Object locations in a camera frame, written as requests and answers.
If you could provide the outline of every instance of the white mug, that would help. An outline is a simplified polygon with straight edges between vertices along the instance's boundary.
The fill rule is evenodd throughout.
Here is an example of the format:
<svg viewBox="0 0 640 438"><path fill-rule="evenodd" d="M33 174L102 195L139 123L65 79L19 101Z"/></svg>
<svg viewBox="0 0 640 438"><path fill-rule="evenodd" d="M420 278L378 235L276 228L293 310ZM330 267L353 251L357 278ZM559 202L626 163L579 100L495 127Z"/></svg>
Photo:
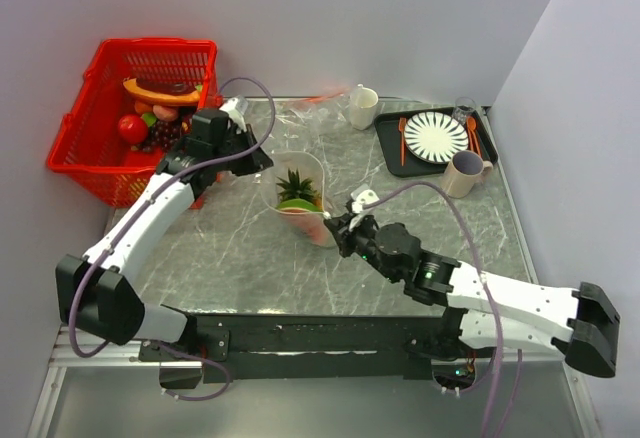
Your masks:
<svg viewBox="0 0 640 438"><path fill-rule="evenodd" d="M459 151L444 170L440 187L451 198L464 198L476 183L482 181L493 170L490 161L483 161L473 151Z"/></svg>
<svg viewBox="0 0 640 438"><path fill-rule="evenodd" d="M349 123L356 130L366 130L376 116L378 94L358 85L349 96Z"/></svg>

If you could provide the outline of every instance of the cup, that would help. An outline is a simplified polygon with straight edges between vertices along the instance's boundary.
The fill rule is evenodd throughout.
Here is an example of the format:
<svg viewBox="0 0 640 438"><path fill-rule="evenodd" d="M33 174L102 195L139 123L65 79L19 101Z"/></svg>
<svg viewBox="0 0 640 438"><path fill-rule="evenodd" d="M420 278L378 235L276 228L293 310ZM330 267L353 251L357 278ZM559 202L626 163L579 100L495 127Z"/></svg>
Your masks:
<svg viewBox="0 0 640 438"><path fill-rule="evenodd" d="M336 246L331 232L324 225L325 218L329 218L336 208L325 186L322 163L304 151L282 151L269 156L273 159L273 166L266 169L260 177L260 195L265 204L292 225L292 229L298 231L299 236L305 237L314 245L325 248ZM301 179L311 180L313 188L320 194L323 211L280 207L282 203L279 192L282 191L282 187L278 183L288 178L289 170L297 172Z"/></svg>
<svg viewBox="0 0 640 438"><path fill-rule="evenodd" d="M440 186L451 198L464 198L473 185L484 180L491 170L493 164L490 161L483 161L473 151L459 151L444 170Z"/></svg>
<svg viewBox="0 0 640 438"><path fill-rule="evenodd" d="M463 96L456 100L456 107L453 109L451 116L458 123L465 126L467 124L467 117L472 115L474 111L476 111L476 102L471 98Z"/></svg>
<svg viewBox="0 0 640 438"><path fill-rule="evenodd" d="M349 123L356 130L366 130L376 116L378 94L358 85L349 96Z"/></svg>

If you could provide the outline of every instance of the black and white plate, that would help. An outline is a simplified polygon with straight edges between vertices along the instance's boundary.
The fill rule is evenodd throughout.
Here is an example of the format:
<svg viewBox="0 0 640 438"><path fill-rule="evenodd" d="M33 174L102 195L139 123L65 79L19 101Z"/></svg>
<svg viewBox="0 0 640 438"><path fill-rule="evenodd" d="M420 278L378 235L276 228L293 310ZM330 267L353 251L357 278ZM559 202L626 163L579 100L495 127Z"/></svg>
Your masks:
<svg viewBox="0 0 640 438"><path fill-rule="evenodd" d="M469 147L464 126L437 111L418 113L407 121L404 141L418 158L437 164L449 163L453 155Z"/></svg>

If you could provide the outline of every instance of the table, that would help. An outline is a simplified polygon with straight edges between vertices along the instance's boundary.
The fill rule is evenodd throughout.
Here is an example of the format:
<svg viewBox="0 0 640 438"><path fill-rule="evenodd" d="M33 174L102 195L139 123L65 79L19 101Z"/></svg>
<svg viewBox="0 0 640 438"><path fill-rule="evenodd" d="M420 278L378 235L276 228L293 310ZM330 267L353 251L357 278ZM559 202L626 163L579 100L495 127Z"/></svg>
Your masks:
<svg viewBox="0 0 640 438"><path fill-rule="evenodd" d="M335 106L332 111L339 111ZM382 112L428 107L388 100ZM278 102L278 124L264 148L304 150L318 157L336 204L345 203L363 183L380 196L404 183L386 170L373 130L357 132L339 120L304 126L310 122L300 113L300 103L293 109L298 112L290 102ZM260 136L268 120L267 104L252 102L248 117ZM440 177L429 179L438 183ZM259 187L260 176L226 176L211 188L201 210L184 213L134 284L143 300L192 312L442 313L439 307L413 302L400 285L387 282L361 260L342 259L335 248L298 240L266 208ZM535 280L500 167L456 203L488 271ZM123 214L115 210L110 226ZM381 224L405 223L424 248L470 261L455 220L431 190L409 190L375 216ZM98 341L79 333L87 348ZM83 360L72 354L62 327L29 437L467 437L475 436L488 391L447 402L430 382L398 377L248 380L234 385L222 400L173 404L157 394L158 365L137 361L139 346L108 346ZM528 354L525 360L522 389L503 436L600 436L584 378L556 358ZM498 410L510 392L513 361L507 354Z"/></svg>
<svg viewBox="0 0 640 438"><path fill-rule="evenodd" d="M388 101L382 112L429 105ZM333 201L344 210L348 195L369 184L379 196L405 180L385 166L375 130L352 129L335 119L304 120L287 102L278 102L278 123L265 151L307 151L325 168ZM252 102L248 121L257 137L266 129L266 102ZM429 177L439 183L440 176ZM225 176L207 193L201 210L184 213L168 230L135 282L146 302L192 312L295 313L338 315L440 315L402 294L374 269L337 249L301 240L269 210L260 194L260 176ZM499 172L456 201L474 234L487 271L529 280L509 200ZM118 210L115 224L124 214ZM375 211L378 223L401 222L422 239L423 248L470 262L467 244L444 200L417 187Z"/></svg>

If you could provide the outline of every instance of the grapes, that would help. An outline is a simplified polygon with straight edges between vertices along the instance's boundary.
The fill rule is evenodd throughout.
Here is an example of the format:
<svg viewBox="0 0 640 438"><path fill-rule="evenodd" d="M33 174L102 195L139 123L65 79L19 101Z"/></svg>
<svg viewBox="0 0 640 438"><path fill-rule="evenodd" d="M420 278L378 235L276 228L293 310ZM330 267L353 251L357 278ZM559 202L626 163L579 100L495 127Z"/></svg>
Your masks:
<svg viewBox="0 0 640 438"><path fill-rule="evenodd" d="M167 152L180 139L182 135L182 122L176 121L159 121L154 125L156 128L155 136L157 137L160 149Z"/></svg>
<svg viewBox="0 0 640 438"><path fill-rule="evenodd" d="M140 143L139 149L143 153L153 153L156 148L160 148L166 153L173 147L181 136L181 120L172 122L158 120L153 124L153 126L149 127L149 134L147 135L147 138Z"/></svg>

